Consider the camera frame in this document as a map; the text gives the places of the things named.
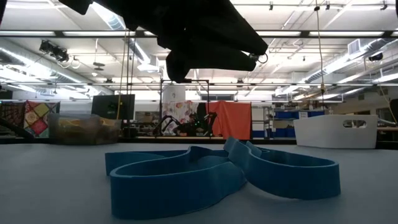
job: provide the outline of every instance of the orange fabric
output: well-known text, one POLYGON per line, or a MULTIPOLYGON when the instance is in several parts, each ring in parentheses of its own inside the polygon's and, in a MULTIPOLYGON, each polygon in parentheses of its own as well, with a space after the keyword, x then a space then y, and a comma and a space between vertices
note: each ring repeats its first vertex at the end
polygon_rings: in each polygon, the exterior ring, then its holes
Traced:
POLYGON ((251 104, 219 101, 210 103, 210 112, 217 113, 213 124, 213 134, 222 134, 224 139, 250 139, 251 104))

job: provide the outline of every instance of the black monitor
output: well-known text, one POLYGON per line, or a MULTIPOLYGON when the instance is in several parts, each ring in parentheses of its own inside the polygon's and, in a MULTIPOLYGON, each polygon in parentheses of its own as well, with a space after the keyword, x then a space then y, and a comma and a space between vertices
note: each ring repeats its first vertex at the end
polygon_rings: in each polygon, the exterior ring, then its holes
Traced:
MULTIPOLYGON (((121 95, 119 119, 134 119, 135 95, 121 95)), ((117 119, 119 95, 94 96, 91 114, 102 118, 117 119)))

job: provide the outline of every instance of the white bin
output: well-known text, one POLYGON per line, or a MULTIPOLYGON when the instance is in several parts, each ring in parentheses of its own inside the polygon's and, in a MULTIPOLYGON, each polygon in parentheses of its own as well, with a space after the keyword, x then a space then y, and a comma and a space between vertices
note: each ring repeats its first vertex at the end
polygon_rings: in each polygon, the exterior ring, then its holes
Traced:
POLYGON ((323 115, 294 120, 298 146, 374 149, 377 137, 376 115, 323 115), (359 128, 346 128, 344 121, 365 121, 359 128))

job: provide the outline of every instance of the gray table surface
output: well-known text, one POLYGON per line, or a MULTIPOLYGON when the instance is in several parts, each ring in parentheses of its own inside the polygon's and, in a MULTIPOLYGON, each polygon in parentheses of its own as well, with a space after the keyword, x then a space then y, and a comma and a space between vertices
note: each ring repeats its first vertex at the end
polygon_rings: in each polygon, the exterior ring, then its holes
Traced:
MULTIPOLYGON (((262 147, 339 162, 339 197, 291 200, 247 184, 199 212, 146 221, 112 217, 105 152, 181 150, 187 146, 0 145, 0 223, 398 223, 398 151, 298 146, 262 147)), ((222 149, 222 145, 201 146, 222 149)))

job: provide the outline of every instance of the blue flexible band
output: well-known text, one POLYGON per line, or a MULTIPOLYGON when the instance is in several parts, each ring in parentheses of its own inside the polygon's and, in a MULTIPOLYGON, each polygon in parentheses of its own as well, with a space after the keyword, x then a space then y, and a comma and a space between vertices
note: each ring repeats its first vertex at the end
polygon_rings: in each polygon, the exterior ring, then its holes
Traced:
POLYGON ((246 179, 287 198, 340 194, 338 164, 333 161, 260 149, 232 138, 224 149, 106 153, 112 214, 144 220, 194 212, 237 192, 246 179))

